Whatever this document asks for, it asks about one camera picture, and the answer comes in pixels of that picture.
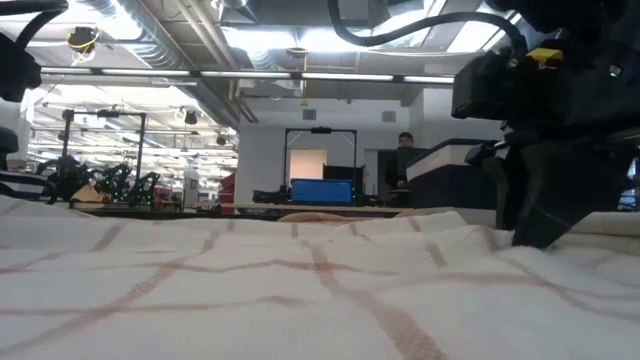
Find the person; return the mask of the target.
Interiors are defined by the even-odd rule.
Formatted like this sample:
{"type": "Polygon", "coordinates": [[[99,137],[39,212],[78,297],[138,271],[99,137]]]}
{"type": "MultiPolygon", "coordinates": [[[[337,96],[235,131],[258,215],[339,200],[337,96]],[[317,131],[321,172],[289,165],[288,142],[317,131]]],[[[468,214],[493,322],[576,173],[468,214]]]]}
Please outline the person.
{"type": "Polygon", "coordinates": [[[387,161],[384,181],[390,187],[387,201],[402,202],[408,194],[408,180],[406,162],[414,149],[414,138],[409,132],[402,132],[398,136],[398,147],[394,155],[387,161]]]}

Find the red background object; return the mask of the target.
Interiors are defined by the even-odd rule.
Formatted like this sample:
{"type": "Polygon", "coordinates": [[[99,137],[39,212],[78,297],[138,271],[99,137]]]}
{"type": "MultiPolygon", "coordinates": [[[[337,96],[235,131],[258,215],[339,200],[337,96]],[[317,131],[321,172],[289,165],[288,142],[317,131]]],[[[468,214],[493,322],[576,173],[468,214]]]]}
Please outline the red background object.
{"type": "Polygon", "coordinates": [[[234,213],[233,208],[226,208],[226,204],[233,204],[235,197],[235,173],[223,178],[220,181],[218,193],[219,202],[223,205],[222,213],[229,215],[234,213]]]}

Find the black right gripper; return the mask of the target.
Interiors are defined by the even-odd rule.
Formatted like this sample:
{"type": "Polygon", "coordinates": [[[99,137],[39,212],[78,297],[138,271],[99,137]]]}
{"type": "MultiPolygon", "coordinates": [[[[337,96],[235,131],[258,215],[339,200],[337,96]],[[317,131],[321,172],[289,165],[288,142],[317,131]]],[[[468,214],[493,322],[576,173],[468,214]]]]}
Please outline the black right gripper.
{"type": "MultiPolygon", "coordinates": [[[[505,144],[583,137],[640,142],[640,29],[614,29],[596,39],[569,33],[524,51],[515,45],[512,59],[518,104],[505,122],[505,144]]],[[[632,147],[532,146],[522,151],[529,180],[519,218],[523,170],[503,142],[473,145],[465,162],[493,179],[496,227],[515,229],[514,247],[549,247],[591,213],[616,210],[633,187],[632,147]]]]}

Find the white towel red checks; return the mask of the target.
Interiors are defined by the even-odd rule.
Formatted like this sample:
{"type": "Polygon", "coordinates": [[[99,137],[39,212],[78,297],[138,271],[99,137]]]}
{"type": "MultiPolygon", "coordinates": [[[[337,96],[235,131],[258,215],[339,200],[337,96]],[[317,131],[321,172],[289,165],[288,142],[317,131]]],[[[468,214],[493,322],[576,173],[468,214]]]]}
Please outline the white towel red checks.
{"type": "Polygon", "coordinates": [[[456,212],[97,218],[0,196],[0,360],[640,360],[640,256],[456,212]]]}

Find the striped background fabric bin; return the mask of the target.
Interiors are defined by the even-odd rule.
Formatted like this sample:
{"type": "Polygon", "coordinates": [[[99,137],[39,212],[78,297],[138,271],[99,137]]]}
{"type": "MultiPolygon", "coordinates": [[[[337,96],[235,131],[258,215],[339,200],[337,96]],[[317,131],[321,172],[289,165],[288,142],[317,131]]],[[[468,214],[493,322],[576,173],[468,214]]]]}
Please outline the striped background fabric bin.
{"type": "Polygon", "coordinates": [[[53,205],[58,199],[55,185],[44,176],[0,171],[0,195],[53,205]]]}

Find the round black ceiling device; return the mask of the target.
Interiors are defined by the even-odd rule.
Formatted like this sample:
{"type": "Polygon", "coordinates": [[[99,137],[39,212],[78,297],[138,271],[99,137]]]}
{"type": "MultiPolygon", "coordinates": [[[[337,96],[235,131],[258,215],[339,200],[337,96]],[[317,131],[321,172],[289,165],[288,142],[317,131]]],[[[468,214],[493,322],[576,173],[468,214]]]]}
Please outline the round black ceiling device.
{"type": "Polygon", "coordinates": [[[90,55],[100,38],[100,30],[91,27],[76,27],[69,33],[66,43],[74,52],[81,55],[90,55]]]}

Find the blue plastic crate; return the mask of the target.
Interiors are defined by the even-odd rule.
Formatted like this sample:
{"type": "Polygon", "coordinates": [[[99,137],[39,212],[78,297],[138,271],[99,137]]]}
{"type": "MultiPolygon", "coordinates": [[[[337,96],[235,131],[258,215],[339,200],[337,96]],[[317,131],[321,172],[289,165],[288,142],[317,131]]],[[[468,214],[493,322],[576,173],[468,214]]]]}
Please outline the blue plastic crate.
{"type": "Polygon", "coordinates": [[[352,183],[350,180],[293,179],[291,199],[313,204],[351,204],[352,183]]]}

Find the black background monitor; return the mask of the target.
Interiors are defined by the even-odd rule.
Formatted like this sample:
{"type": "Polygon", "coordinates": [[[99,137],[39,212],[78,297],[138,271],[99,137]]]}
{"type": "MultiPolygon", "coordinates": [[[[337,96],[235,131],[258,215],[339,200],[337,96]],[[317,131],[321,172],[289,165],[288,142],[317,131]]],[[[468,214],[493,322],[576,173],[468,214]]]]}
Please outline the black background monitor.
{"type": "Polygon", "coordinates": [[[363,167],[343,167],[343,166],[323,166],[323,178],[325,180],[350,180],[352,183],[353,205],[362,204],[364,190],[364,169],[363,167]]]}

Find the long ceiling light bar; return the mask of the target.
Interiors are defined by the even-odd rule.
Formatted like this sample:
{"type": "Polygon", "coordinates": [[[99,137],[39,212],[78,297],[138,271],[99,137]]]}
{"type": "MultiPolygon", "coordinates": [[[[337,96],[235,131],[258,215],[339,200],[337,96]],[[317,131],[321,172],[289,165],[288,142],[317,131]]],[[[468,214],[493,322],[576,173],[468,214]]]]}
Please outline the long ceiling light bar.
{"type": "Polygon", "coordinates": [[[282,72],[282,71],[211,71],[211,70],[154,70],[138,68],[97,68],[97,67],[43,67],[43,75],[72,76],[116,76],[116,77],[149,77],[149,78],[215,78],[243,80],[323,80],[378,82],[399,84],[436,84],[450,85],[453,77],[425,75],[386,75],[359,73],[325,73],[325,72],[282,72]]]}

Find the black background gantry frame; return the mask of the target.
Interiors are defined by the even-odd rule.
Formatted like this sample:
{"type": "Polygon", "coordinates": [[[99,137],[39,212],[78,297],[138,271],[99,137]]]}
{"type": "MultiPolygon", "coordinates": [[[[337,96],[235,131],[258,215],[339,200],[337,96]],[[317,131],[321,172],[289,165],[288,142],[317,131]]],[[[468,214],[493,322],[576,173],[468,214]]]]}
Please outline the black background gantry frame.
{"type": "MultiPolygon", "coordinates": [[[[141,181],[141,167],[142,167],[142,154],[144,148],[144,140],[147,130],[147,117],[145,112],[130,112],[130,111],[118,111],[118,110],[98,110],[98,111],[76,111],[74,109],[66,109],[62,112],[62,118],[64,121],[63,129],[63,147],[61,155],[67,156],[69,148],[69,140],[71,133],[71,123],[74,121],[77,115],[95,115],[98,118],[119,118],[121,116],[132,116],[140,119],[140,128],[137,131],[138,134],[138,150],[137,150],[137,164],[136,164],[136,180],[133,189],[129,193],[129,206],[135,207],[136,205],[145,204],[150,205],[152,203],[152,197],[150,195],[142,196],[144,185],[141,181]]],[[[74,207],[77,203],[85,204],[107,204],[107,197],[101,195],[93,187],[83,187],[76,192],[69,202],[71,207],[74,207]]]]}
{"type": "Polygon", "coordinates": [[[357,155],[358,155],[358,131],[354,129],[332,129],[326,126],[316,126],[311,128],[285,128],[284,129],[284,143],[283,143],[283,169],[282,169],[282,183],[280,185],[281,188],[288,187],[288,150],[289,150],[289,134],[291,132],[309,132],[312,134],[320,134],[327,135],[332,133],[351,133],[353,135],[353,165],[352,165],[352,180],[351,180],[351,200],[350,204],[354,204],[354,200],[356,199],[355,194],[355,181],[356,181],[356,171],[357,171],[357,155]]]}

